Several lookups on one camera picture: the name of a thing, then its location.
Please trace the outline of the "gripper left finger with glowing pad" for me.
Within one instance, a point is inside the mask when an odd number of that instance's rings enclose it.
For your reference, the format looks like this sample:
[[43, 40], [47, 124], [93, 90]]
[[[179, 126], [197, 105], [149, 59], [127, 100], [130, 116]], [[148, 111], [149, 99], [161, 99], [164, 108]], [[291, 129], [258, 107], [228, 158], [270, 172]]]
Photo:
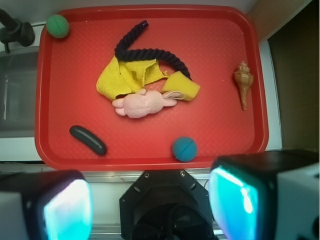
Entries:
[[2, 240], [87, 240], [93, 215], [91, 186], [77, 170], [0, 174]]

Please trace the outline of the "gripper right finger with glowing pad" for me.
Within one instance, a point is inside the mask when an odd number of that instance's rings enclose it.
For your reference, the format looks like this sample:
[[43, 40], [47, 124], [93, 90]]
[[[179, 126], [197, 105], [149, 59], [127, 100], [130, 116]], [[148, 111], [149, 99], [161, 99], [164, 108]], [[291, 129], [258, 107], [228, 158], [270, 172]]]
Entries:
[[229, 240], [317, 240], [319, 176], [313, 151], [219, 156], [208, 182], [213, 218]]

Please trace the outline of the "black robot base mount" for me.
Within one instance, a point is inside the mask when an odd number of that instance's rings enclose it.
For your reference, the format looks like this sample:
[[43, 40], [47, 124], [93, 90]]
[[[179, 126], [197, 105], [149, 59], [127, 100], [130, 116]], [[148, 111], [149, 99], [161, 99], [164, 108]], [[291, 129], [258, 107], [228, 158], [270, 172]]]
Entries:
[[146, 170], [119, 199], [124, 240], [216, 240], [209, 192], [185, 170]]

